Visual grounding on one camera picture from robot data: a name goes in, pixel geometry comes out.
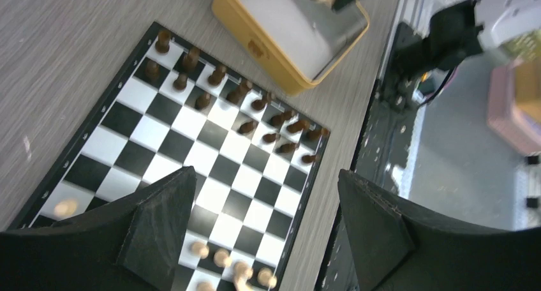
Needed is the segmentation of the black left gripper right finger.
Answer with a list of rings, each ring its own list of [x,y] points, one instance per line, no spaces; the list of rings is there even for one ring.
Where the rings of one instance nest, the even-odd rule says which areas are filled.
[[[461,221],[349,170],[338,192],[362,290],[539,290],[540,229]]]

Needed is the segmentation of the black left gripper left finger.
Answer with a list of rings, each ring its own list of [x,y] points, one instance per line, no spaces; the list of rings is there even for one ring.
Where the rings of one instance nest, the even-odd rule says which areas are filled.
[[[182,167],[49,227],[1,233],[2,290],[170,290],[196,190]]]

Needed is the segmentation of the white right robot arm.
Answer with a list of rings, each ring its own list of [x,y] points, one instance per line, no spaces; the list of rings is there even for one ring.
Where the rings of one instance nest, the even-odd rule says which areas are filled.
[[[397,49],[390,65],[406,78],[451,70],[537,29],[540,0],[462,0],[438,10],[429,21],[429,34]]]

